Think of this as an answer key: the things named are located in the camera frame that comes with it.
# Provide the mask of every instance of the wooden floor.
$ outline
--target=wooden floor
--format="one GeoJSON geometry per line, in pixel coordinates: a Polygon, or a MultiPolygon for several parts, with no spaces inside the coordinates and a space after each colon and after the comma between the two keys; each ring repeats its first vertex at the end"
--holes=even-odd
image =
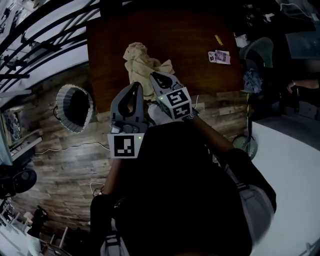
{"type": "MultiPolygon", "coordinates": [[[[78,66],[48,79],[36,87],[35,94],[21,101],[27,107],[19,114],[22,133],[36,128],[43,132],[43,141],[35,147],[35,152],[41,153],[49,148],[66,149],[94,142],[108,147],[108,112],[96,114],[88,127],[79,134],[68,131],[53,116],[57,92],[62,85],[68,83],[90,91],[88,65],[78,66]]],[[[246,97],[240,92],[200,95],[197,109],[208,124],[229,140],[245,131],[246,97]]],[[[33,213],[37,205],[46,209],[51,219],[45,224],[47,232],[61,234],[66,226],[88,230],[93,199],[89,184],[104,183],[111,163],[110,153],[97,144],[36,154],[30,167],[37,173],[37,182],[29,191],[13,197],[12,204],[22,214],[33,213]]]]}
{"type": "Polygon", "coordinates": [[[148,10],[95,19],[87,26],[90,77],[99,113],[129,82],[124,53],[143,43],[151,58],[171,60],[175,75],[190,95],[243,89],[235,37],[226,18],[212,10],[148,10]],[[208,52],[230,52],[230,65],[210,63],[208,52]]]}

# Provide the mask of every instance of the white cable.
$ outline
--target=white cable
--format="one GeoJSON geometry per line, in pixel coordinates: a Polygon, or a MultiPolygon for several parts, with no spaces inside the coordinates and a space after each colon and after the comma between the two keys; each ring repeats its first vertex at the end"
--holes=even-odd
{"type": "Polygon", "coordinates": [[[196,108],[197,108],[197,105],[198,105],[198,98],[199,98],[199,95],[196,97],[196,102],[195,102],[195,107],[194,107],[194,109],[196,109],[196,108]]]}
{"type": "Polygon", "coordinates": [[[91,184],[101,184],[101,185],[104,185],[104,184],[103,184],[103,183],[100,183],[100,182],[91,182],[91,183],[90,183],[90,189],[91,189],[92,195],[97,196],[97,194],[94,194],[94,192],[92,191],[91,184]]]}
{"type": "Polygon", "coordinates": [[[44,153],[46,153],[46,152],[48,152],[48,151],[66,151],[66,150],[71,149],[71,148],[76,148],[76,147],[80,147],[80,146],[82,146],[82,145],[91,145],[91,144],[99,144],[99,145],[100,145],[101,147],[103,147],[104,149],[110,151],[109,148],[105,147],[105,146],[102,145],[101,143],[99,143],[99,142],[93,142],[93,143],[83,143],[83,144],[80,144],[80,145],[77,145],[77,146],[70,146],[70,147],[68,147],[68,148],[62,148],[62,149],[49,148],[49,149],[47,149],[46,151],[44,151],[44,152],[42,152],[42,153],[35,153],[35,154],[36,154],[36,155],[42,155],[42,154],[44,154],[44,153]]]}
{"type": "Polygon", "coordinates": [[[282,11],[282,6],[296,6],[298,7],[298,9],[305,15],[307,16],[308,18],[312,18],[311,16],[307,15],[297,4],[295,3],[281,3],[280,4],[280,12],[282,11]]]}

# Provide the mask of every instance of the yellow marker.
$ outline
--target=yellow marker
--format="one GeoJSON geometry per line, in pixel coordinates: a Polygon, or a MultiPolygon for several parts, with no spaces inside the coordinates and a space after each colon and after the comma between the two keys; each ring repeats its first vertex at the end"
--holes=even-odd
{"type": "Polygon", "coordinates": [[[221,42],[219,36],[217,34],[214,35],[215,39],[218,41],[219,45],[223,46],[224,44],[221,42]]]}

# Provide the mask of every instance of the laundry basket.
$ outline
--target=laundry basket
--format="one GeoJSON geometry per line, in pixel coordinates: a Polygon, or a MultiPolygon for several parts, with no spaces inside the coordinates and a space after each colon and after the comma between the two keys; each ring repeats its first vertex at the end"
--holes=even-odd
{"type": "Polygon", "coordinates": [[[86,90],[74,84],[61,87],[55,99],[53,114],[65,128],[81,133],[94,113],[94,102],[86,90]]]}

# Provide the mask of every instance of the dark desk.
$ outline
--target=dark desk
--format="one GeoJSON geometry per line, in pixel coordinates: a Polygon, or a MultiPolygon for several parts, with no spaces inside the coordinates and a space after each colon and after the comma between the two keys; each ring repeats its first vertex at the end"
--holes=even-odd
{"type": "Polygon", "coordinates": [[[134,42],[143,43],[151,58],[170,59],[190,95],[243,89],[236,41],[223,16],[190,10],[139,11],[95,19],[86,33],[90,80],[100,113],[108,111],[113,98],[129,85],[123,55],[134,42]],[[229,51],[231,65],[210,63],[208,52],[214,50],[229,51]]]}

